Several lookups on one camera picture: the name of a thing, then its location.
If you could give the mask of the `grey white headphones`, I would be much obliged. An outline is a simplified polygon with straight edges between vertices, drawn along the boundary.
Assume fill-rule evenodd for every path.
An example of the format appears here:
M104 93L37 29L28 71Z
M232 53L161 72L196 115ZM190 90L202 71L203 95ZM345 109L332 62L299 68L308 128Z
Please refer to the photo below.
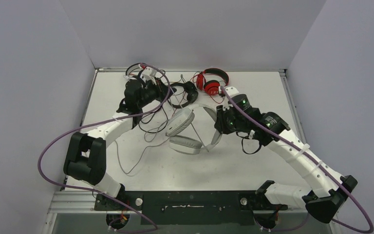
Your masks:
M211 151L219 144L222 134L213 125L206 128L207 131L213 133L209 142L203 140L199 127L194 126L196 115L203 113L207 113L213 121L216 121L216 110L206 104L192 104L184 107L168 121L166 136L169 138L169 147L172 150L184 155L198 155Z

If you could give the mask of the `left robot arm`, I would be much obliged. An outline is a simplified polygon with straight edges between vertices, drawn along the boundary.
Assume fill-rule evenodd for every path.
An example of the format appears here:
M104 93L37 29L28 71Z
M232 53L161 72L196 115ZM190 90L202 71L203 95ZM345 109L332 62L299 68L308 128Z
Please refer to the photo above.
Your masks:
M166 101L173 91L171 86L158 78L148 81L131 78L127 81L124 98L111 122L86 133L72 134L63 166L64 173L108 195L107 203L113 209L123 208L126 204L125 186L107 173L107 148L138 125L145 114L145 106L153 101Z

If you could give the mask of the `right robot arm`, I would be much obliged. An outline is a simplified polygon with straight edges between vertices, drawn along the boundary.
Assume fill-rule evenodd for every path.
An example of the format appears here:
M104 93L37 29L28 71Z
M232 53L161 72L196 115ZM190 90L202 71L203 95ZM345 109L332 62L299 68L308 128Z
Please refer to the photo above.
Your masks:
M308 184L308 187L297 187L268 180L256 191L257 204L264 209L271 205L305 209L317 221L330 223L348 199L346 193L356 187L357 180L323 163L279 115L261 113L235 87L223 86L218 93L225 100L216 108L215 129L225 135L243 133L245 139L256 140L259 147L280 156Z

